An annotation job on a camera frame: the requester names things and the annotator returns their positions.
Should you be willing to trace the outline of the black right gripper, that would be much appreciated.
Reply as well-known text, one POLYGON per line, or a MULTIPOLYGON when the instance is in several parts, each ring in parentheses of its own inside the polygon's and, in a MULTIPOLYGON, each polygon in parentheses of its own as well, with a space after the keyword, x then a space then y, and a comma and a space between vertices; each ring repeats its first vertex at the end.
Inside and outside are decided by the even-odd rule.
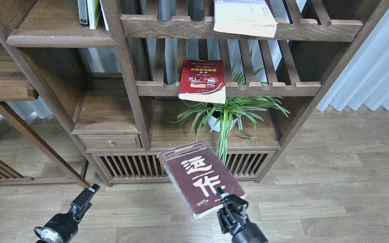
POLYGON ((233 243, 267 243, 268 240, 247 215, 247 201, 229 196, 221 187, 216 187, 216 194, 224 207, 217 212, 222 234, 230 233, 233 243))

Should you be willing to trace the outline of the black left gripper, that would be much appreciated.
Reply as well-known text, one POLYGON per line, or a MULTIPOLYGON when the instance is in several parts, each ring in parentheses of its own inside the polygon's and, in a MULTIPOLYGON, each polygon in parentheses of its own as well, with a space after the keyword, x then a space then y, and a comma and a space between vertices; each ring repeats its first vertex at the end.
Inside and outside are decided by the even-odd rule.
POLYGON ((36 226, 34 233, 39 240, 37 243, 69 243, 78 232, 78 224, 85 212, 92 206, 93 195, 100 189, 98 184, 83 190, 71 203, 71 209, 65 214, 56 214, 45 226, 36 226))

